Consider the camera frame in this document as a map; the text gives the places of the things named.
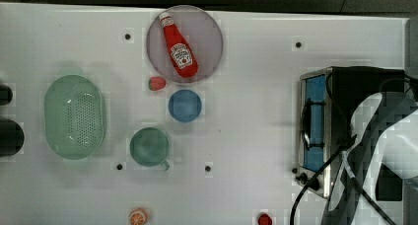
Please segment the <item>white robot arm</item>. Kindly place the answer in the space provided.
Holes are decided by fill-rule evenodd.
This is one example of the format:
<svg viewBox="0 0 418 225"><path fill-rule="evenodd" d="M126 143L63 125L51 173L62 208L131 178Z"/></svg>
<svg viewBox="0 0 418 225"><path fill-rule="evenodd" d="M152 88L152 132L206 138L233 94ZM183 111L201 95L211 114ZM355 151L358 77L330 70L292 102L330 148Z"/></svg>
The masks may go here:
<svg viewBox="0 0 418 225"><path fill-rule="evenodd" d="M350 141L335 174L321 225L402 225L403 183L417 180L417 102L377 93L349 118Z"/></svg>

